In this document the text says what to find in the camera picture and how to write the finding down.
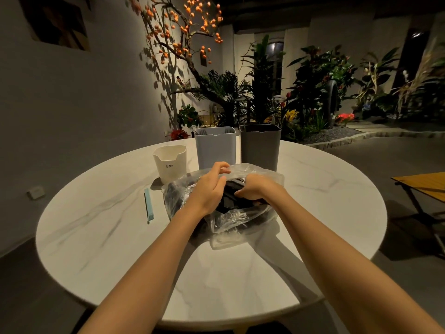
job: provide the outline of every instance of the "stone border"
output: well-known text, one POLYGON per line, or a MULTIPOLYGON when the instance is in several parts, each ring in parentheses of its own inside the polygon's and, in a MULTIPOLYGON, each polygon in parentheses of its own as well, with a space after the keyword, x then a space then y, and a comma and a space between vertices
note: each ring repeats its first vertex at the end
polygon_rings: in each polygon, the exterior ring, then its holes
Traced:
POLYGON ((307 146, 324 150, 340 145, 351 144, 355 141, 373 137, 420 137, 420 138, 445 138, 445 131, 376 131, 363 132, 351 137, 334 139, 332 141, 323 141, 320 143, 306 144, 307 146))

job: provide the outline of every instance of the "framed artwork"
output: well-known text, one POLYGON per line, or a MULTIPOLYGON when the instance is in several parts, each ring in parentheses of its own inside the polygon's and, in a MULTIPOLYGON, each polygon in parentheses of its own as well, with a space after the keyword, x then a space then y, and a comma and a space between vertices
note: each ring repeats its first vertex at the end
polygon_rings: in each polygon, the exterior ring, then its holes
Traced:
POLYGON ((35 41, 89 51, 81 9, 64 0, 19 0, 35 41))

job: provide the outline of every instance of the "light blue stick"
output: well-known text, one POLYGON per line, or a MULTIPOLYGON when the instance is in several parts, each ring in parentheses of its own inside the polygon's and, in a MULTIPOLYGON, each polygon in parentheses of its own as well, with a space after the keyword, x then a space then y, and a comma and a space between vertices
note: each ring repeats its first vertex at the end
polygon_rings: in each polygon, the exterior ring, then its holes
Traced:
POLYGON ((154 219, 153 207, 151 206, 150 191, 144 190, 145 196, 145 208, 147 209, 147 223, 150 224, 150 220, 154 219))

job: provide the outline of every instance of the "wall switch box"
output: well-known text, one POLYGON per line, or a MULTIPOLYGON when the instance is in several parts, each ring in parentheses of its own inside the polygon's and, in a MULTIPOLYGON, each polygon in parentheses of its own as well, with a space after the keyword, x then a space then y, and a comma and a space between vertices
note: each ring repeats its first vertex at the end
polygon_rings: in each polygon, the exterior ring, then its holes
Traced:
POLYGON ((43 186, 34 186, 31 187, 26 194, 31 200, 36 200, 45 195, 45 190, 43 189, 43 186))

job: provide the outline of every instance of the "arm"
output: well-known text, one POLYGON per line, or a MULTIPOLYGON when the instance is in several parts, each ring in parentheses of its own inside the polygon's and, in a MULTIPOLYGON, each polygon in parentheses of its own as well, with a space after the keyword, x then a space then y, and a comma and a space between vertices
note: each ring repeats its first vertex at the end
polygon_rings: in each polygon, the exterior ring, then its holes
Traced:
POLYGON ((147 334, 162 317, 184 248, 223 196, 229 164, 216 162, 186 204, 97 307, 80 334, 147 334))
POLYGON ((250 174, 236 193, 279 214, 313 279, 351 333, 445 334, 409 295, 269 178, 250 174))

